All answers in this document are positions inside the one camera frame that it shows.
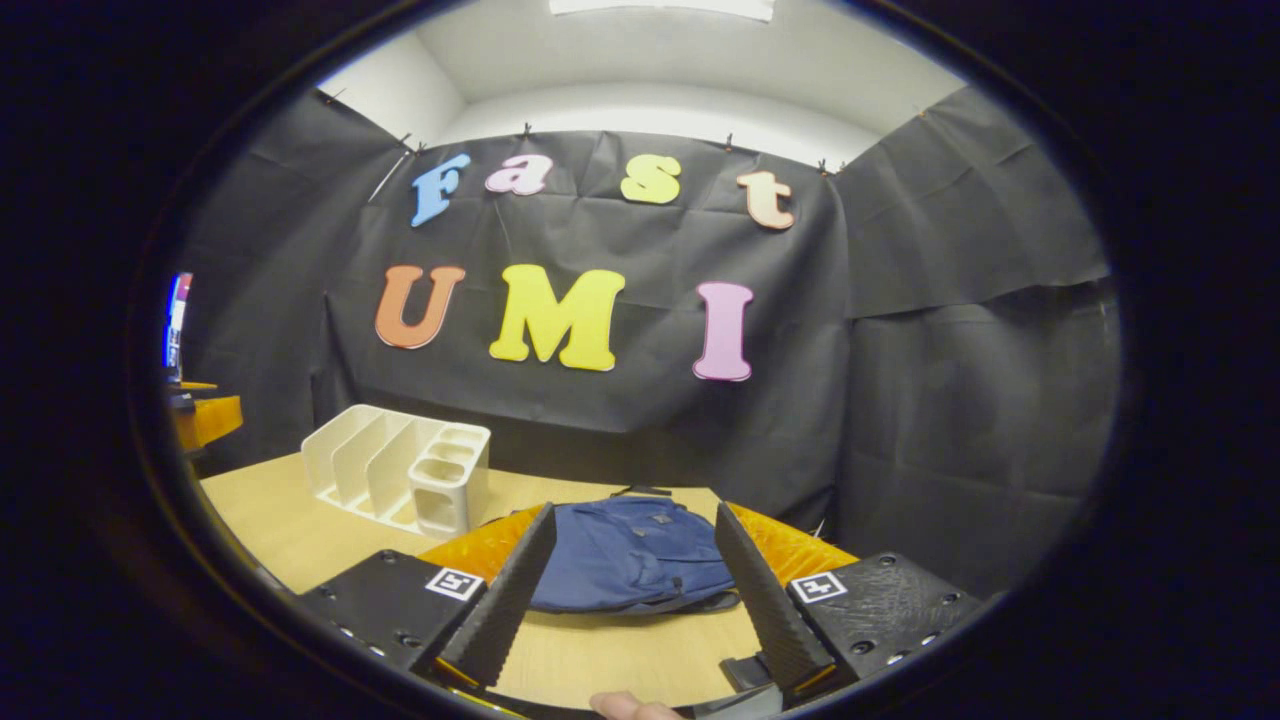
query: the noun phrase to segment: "letter f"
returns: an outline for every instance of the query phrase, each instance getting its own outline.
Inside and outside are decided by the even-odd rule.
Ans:
[[[466,152],[454,155],[443,165],[431,168],[413,181],[417,188],[417,214],[410,222],[411,227],[421,225],[431,218],[439,215],[449,206],[444,195],[458,188],[458,170],[471,164],[471,156]]]

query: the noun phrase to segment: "white plastic organizer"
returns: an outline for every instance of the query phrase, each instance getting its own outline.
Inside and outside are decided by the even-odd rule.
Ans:
[[[353,405],[302,441],[311,493],[370,520],[453,538],[489,491],[489,430]]]

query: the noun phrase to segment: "black cloth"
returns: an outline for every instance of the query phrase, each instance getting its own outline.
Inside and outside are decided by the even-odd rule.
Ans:
[[[471,164],[451,206],[411,227],[411,183],[460,152]],[[545,190],[485,190],[522,154],[554,160]],[[639,154],[680,160],[671,204],[622,197]],[[791,228],[748,215],[736,178],[756,170],[791,186]],[[189,237],[187,375],[244,409],[244,427],[210,446],[211,470],[293,452],[367,402],[490,428],[494,468],[709,486],[801,528],[826,518],[854,552],[896,550],[984,594],[1057,537],[1110,428],[1119,338],[1101,242],[1032,138],[972,90],[836,176],[641,133],[406,155],[340,102],[307,96],[255,138]],[[521,263],[545,268],[557,297],[586,270],[626,278],[614,369],[489,356],[502,272]],[[398,264],[466,270],[417,350],[374,329]],[[746,382],[691,370],[707,281],[754,292]],[[407,322],[429,295],[425,278],[413,286]]]

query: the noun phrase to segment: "table surface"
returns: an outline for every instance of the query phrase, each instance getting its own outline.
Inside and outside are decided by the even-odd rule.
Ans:
[[[440,541],[367,520],[314,497],[301,454],[201,480],[244,547],[293,592],[306,592],[383,548],[419,555]],[[479,521],[547,501],[603,500],[622,486],[489,470]],[[676,502],[714,521],[709,488],[669,488]],[[600,691],[694,705],[733,694],[719,662],[760,650],[746,609],[707,615],[608,618],[529,611],[498,684],[508,697],[588,707]]]

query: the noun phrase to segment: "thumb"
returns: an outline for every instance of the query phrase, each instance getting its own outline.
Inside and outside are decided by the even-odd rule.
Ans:
[[[596,693],[589,701],[591,710],[608,720],[682,720],[669,707],[636,700],[630,692]]]
[[[636,696],[626,691],[620,693],[595,693],[588,702],[590,702],[591,710],[609,720],[631,720],[636,710],[640,710],[643,705],[636,700]]]

